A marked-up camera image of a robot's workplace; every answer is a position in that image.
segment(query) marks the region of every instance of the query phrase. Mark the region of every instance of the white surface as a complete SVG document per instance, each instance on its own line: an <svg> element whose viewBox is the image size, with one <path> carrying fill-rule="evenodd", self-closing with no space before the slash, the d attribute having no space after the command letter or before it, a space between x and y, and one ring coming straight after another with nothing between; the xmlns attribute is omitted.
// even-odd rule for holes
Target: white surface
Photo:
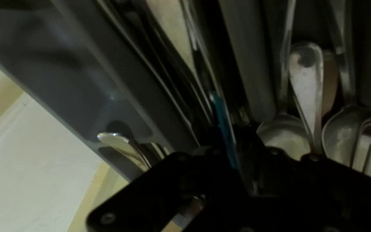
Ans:
<svg viewBox="0 0 371 232"><path fill-rule="evenodd" d="M0 230L62 232L100 158L24 94L0 117Z"/></svg>

